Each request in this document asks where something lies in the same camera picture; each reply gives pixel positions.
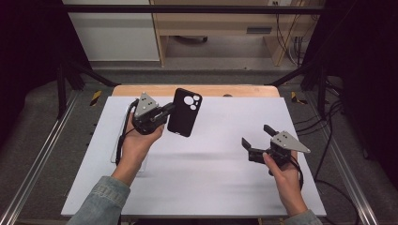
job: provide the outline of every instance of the white cabinet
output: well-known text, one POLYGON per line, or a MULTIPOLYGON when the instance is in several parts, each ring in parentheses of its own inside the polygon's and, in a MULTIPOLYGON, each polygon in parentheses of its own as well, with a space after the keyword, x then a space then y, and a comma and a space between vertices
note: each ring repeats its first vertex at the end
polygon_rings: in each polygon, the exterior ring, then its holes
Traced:
MULTIPOLYGON (((73 5, 149 5, 147 0, 63 0, 73 5)), ((70 13, 89 61, 159 61, 149 13, 70 13)))

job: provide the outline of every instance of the white table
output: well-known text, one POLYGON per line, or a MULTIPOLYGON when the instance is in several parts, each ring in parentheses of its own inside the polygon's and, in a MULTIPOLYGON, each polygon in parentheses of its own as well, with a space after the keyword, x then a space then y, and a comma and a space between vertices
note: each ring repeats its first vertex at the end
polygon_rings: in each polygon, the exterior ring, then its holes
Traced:
MULTIPOLYGON (((160 105, 172 97, 154 97, 160 105)), ((109 97, 82 166, 62 210, 72 216, 101 176, 115 169, 115 149, 128 105, 135 97, 109 97)), ((281 97, 204 97, 189 138, 164 130, 148 153, 145 171, 131 186, 122 215, 138 218, 264 218, 285 216, 273 177, 265 165, 248 161, 244 137, 269 147, 268 124, 296 136, 281 97)), ((325 208, 305 157, 302 194, 318 216, 325 208)))

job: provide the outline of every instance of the person's right hand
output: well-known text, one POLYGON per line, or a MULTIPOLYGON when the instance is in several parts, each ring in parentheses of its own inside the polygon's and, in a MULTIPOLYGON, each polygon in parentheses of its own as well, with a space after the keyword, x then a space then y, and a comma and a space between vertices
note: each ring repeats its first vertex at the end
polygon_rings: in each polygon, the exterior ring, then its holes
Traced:
MULTIPOLYGON (((292 151, 292 156, 297 158, 297 152, 292 151)), ((301 196, 299 188, 299 172, 291 164, 287 163, 281 168, 267 153, 263 154, 264 161, 275 177, 279 197, 286 209, 287 215, 292 217, 308 210, 301 196)))

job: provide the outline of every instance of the black phone case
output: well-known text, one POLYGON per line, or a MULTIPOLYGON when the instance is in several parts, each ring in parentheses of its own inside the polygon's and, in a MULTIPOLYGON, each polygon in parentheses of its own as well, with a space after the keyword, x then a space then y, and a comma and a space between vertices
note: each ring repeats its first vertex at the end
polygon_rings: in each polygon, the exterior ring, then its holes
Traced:
POLYGON ((190 137, 196 115, 202 104, 202 96, 183 88, 177 88, 173 104, 176 108, 170 114, 167 129, 184 137, 190 137), (188 102, 187 104, 184 100, 185 98, 193 99, 193 103, 189 104, 190 102, 188 102))

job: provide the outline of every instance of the gray sleeve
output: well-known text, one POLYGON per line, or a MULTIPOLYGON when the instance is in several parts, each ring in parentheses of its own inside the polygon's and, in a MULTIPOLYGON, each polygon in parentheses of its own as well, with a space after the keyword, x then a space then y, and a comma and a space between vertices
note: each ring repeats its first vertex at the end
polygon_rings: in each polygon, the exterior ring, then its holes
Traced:
POLYGON ((321 220, 311 209, 302 214, 295 215, 284 221, 285 225, 322 225, 321 220))
POLYGON ((68 225, 117 224, 129 194, 130 188, 126 184, 112 176, 102 176, 68 225))

